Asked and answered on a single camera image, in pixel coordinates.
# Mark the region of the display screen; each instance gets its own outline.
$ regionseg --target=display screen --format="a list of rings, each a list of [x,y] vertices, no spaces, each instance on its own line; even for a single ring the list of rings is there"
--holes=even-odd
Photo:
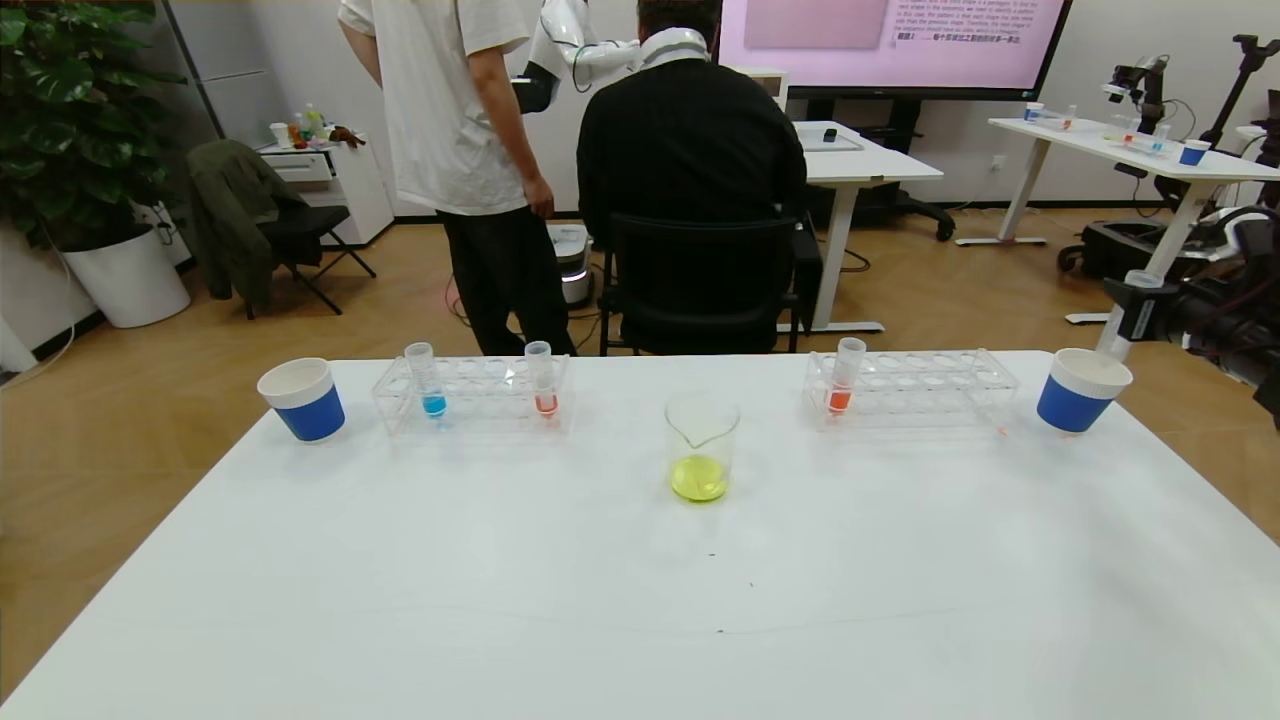
[[[1038,90],[1070,0],[724,0],[719,61],[792,87]]]

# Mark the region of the blue cup on desk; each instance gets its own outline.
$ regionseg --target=blue cup on desk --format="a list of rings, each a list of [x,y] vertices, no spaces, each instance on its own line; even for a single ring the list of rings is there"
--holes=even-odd
[[[347,421],[329,363],[319,357],[273,369],[257,380],[257,392],[302,442],[323,441]]]
[[[1188,140],[1187,145],[1183,147],[1183,158],[1179,163],[1184,165],[1196,167],[1201,164],[1204,155],[1208,152],[1210,145],[1203,140]]]
[[[1036,413],[1060,430],[1088,432],[1132,384],[1133,373],[1114,357],[1094,350],[1060,350]]]

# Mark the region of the white cabinet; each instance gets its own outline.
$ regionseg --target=white cabinet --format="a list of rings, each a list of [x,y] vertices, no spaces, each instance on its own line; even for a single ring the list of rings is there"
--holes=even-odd
[[[347,245],[369,245],[396,215],[369,145],[352,150],[346,143],[323,149],[260,150],[262,159],[310,205],[346,205],[351,218],[338,225]],[[325,236],[324,245],[337,245]]]

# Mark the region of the black office chair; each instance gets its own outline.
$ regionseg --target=black office chair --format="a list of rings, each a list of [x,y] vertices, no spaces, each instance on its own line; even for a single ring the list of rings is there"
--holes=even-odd
[[[599,301],[602,356],[609,347],[630,347],[636,355],[771,352],[778,316],[787,309],[788,352],[796,351],[800,300],[788,291],[794,219],[707,224],[613,215],[609,229]],[[609,340],[614,313],[622,314],[621,342]]]
[[[315,281],[320,279],[329,272],[330,268],[337,265],[348,255],[352,260],[360,263],[360,266],[369,273],[369,277],[378,277],[378,273],[375,273],[374,269],[370,268],[358,254],[356,254],[353,247],[338,237],[338,233],[335,232],[335,228],[351,217],[351,210],[342,205],[312,208],[306,204],[289,201],[278,201],[276,208],[280,210],[279,219],[274,223],[262,223],[257,225],[257,229],[262,231],[262,236],[266,237],[266,241],[271,243],[271,251],[275,254],[275,260],[288,268],[289,272],[293,273],[293,281],[306,286],[307,290],[315,293],[316,297],[333,310],[334,315],[342,315],[342,309],[315,286]],[[320,272],[315,275],[307,278],[298,270],[298,264],[291,259],[293,254],[289,252],[289,247],[294,243],[306,246],[307,243],[315,242],[316,238],[321,238],[326,234],[338,243],[338,256],[330,260],[328,265],[320,268]],[[246,302],[244,307],[248,314],[248,319],[252,320],[253,306]]]

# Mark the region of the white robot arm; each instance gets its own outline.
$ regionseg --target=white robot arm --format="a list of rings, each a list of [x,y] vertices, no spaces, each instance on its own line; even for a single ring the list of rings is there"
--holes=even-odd
[[[563,79],[580,92],[639,60],[640,41],[598,41],[591,29],[588,0],[544,0],[534,29],[529,65],[516,78],[524,113],[550,106]]]

